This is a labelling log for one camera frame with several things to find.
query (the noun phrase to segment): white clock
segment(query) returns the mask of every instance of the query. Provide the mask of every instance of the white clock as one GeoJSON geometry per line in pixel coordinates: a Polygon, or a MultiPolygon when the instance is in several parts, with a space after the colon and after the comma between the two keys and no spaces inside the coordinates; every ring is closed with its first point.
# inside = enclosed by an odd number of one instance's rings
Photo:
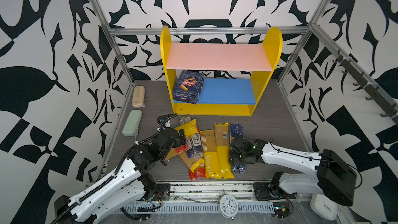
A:
{"type": "Polygon", "coordinates": [[[226,218],[234,219],[234,216],[238,212],[238,201],[231,195],[224,195],[220,199],[220,212],[221,215],[226,218]]]}
{"type": "Polygon", "coordinates": [[[325,220],[335,220],[337,216],[337,204],[328,197],[312,194],[310,206],[312,211],[325,220]]]}

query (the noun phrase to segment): hook rack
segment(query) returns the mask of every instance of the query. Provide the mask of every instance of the hook rack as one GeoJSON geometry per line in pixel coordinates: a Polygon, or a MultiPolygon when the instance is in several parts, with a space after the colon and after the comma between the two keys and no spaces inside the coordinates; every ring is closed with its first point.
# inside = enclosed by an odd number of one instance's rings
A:
{"type": "Polygon", "coordinates": [[[375,101],[383,109],[385,113],[380,114],[381,117],[391,117],[398,125],[397,103],[354,59],[339,55],[334,62],[340,62],[345,69],[343,74],[349,73],[357,81],[357,83],[353,83],[354,86],[361,86],[369,94],[369,97],[365,98],[366,100],[375,101]]]}

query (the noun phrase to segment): pasta box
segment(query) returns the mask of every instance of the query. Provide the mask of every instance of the pasta box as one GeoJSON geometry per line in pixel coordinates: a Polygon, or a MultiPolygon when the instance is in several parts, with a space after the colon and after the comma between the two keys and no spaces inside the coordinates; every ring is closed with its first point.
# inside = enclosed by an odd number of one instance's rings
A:
{"type": "Polygon", "coordinates": [[[196,104],[203,88],[202,73],[183,70],[173,88],[173,99],[176,101],[196,104]]]}

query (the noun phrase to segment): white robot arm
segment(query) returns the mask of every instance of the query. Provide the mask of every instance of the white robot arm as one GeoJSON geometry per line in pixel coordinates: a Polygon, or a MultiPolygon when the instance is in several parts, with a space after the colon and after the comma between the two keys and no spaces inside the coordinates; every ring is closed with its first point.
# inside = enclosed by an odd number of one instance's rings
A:
{"type": "Polygon", "coordinates": [[[141,142],[136,142],[122,157],[119,165],[86,190],[72,197],[62,196],[54,205],[55,223],[96,224],[129,202],[149,200],[157,188],[149,174],[145,174],[159,161],[164,160],[171,148],[185,144],[183,130],[165,127],[165,123],[177,114],[158,117],[159,132],[141,142]]]}
{"type": "Polygon", "coordinates": [[[267,201],[286,194],[315,193],[343,206],[353,204],[357,175],[331,150],[300,152],[258,139],[249,142],[239,135],[231,143],[230,159],[232,164],[269,163],[304,173],[276,172],[271,183],[256,195],[257,199],[267,201]]]}

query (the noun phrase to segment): wall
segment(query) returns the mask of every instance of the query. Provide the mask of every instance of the wall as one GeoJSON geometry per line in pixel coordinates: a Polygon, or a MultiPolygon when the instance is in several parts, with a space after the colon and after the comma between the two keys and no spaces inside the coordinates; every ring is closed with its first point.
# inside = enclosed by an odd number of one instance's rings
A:
{"type": "Polygon", "coordinates": [[[398,99],[398,0],[332,0],[319,25],[398,99]]]}
{"type": "MultiPolygon", "coordinates": [[[[306,26],[320,0],[99,0],[113,28],[306,26]]],[[[284,35],[284,67],[299,38],[284,35]]],[[[263,35],[185,35],[174,42],[260,43],[263,35]]],[[[118,37],[135,79],[162,79],[160,37],[118,37]]],[[[246,78],[250,71],[208,71],[208,77],[246,78]]]]}
{"type": "Polygon", "coordinates": [[[2,223],[96,179],[128,81],[88,0],[0,0],[2,223]]]}
{"type": "MultiPolygon", "coordinates": [[[[397,96],[397,0],[332,0],[320,26],[385,90],[397,96]]],[[[398,221],[398,126],[312,35],[283,85],[314,151],[330,149],[363,176],[354,217],[398,221]]]]}

